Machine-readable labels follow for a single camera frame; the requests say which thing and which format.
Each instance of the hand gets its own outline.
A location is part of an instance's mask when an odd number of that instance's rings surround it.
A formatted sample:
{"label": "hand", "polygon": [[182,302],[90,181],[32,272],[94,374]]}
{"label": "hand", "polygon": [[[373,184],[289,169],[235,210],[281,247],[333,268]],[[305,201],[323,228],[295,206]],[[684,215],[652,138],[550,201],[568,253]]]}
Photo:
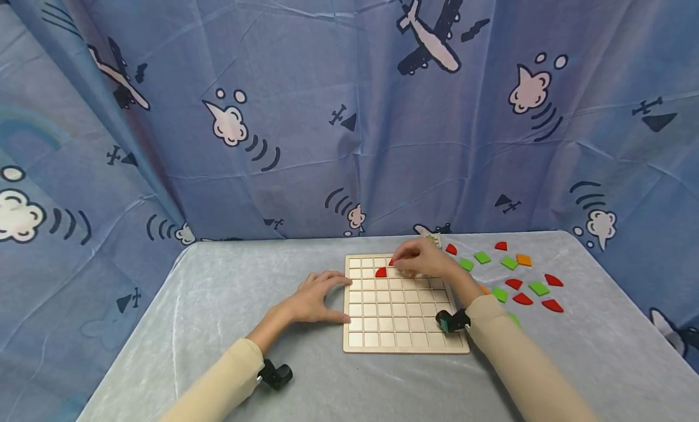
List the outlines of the hand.
{"label": "hand", "polygon": [[394,267],[401,272],[422,273],[447,281],[465,272],[456,261],[438,249],[429,239],[408,240],[393,255]]}
{"label": "hand", "polygon": [[288,311],[292,322],[336,322],[349,324],[350,317],[341,311],[328,310],[325,295],[336,285],[349,285],[351,279],[339,271],[326,270],[321,274],[312,273],[299,285],[296,293],[279,304]]}

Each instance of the sleeve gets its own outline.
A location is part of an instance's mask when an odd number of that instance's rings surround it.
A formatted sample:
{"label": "sleeve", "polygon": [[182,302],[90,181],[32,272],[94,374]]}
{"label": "sleeve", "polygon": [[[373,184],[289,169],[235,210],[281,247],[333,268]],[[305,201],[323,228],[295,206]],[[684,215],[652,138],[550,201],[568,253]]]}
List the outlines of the sleeve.
{"label": "sleeve", "polygon": [[239,339],[160,419],[161,422],[220,422],[252,395],[264,367],[262,352]]}
{"label": "sleeve", "polygon": [[493,295],[476,298],[466,313],[471,338],[495,368],[525,421],[597,421],[578,391]]}

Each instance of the green square piece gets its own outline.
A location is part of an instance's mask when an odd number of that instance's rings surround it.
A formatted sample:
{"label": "green square piece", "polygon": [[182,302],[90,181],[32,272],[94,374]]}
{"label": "green square piece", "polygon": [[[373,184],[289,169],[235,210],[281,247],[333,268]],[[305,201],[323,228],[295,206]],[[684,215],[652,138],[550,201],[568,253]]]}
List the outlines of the green square piece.
{"label": "green square piece", "polygon": [[476,258],[476,260],[478,260],[478,262],[480,262],[481,264],[485,264],[486,262],[490,262],[490,257],[489,257],[488,254],[485,253],[485,252],[482,252],[482,251],[481,251],[481,252],[477,252],[477,253],[474,253],[473,256],[474,256],[474,257]]}
{"label": "green square piece", "polygon": [[507,316],[509,316],[517,326],[522,327],[522,325],[519,324],[519,319],[517,319],[517,316],[515,316],[514,313],[507,313]]}
{"label": "green square piece", "polygon": [[549,290],[546,285],[542,284],[541,281],[534,281],[532,283],[529,283],[529,288],[532,289],[534,293],[536,293],[538,296],[543,296],[544,294],[551,293],[551,290]]}
{"label": "green square piece", "polygon": [[464,258],[461,261],[459,261],[459,265],[468,271],[473,270],[473,261],[471,260],[467,260]]}
{"label": "green square piece", "polygon": [[516,260],[514,260],[514,258],[512,258],[510,256],[506,256],[506,257],[502,258],[500,263],[510,270],[514,270],[515,267],[517,267],[519,265],[519,262],[517,262]]}
{"label": "green square piece", "polygon": [[491,292],[498,301],[502,302],[503,304],[507,302],[507,296],[509,296],[509,294],[507,294],[505,290],[501,289],[500,287],[493,287]]}

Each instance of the blue curtain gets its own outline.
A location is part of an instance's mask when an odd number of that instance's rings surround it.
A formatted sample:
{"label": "blue curtain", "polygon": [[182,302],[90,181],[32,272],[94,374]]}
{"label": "blue curtain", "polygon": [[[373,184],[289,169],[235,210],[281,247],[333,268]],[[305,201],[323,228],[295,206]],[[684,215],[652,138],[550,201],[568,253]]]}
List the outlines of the blue curtain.
{"label": "blue curtain", "polygon": [[0,418],[205,240],[565,230],[699,367],[697,2],[0,0]]}

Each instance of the black clip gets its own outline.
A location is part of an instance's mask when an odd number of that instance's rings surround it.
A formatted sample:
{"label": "black clip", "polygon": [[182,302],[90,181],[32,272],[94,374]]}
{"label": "black clip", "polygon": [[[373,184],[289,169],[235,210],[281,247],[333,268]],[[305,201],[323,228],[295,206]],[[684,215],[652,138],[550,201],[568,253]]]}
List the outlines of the black clip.
{"label": "black clip", "polygon": [[294,377],[294,372],[287,365],[281,365],[277,369],[269,359],[265,358],[264,368],[257,376],[258,379],[262,378],[262,381],[266,382],[272,389],[281,390]]}
{"label": "black clip", "polygon": [[445,333],[455,333],[467,326],[471,326],[471,319],[466,315],[466,311],[463,308],[454,313],[454,316],[450,315],[449,311],[442,310],[437,313],[435,320],[437,320],[437,324]]}

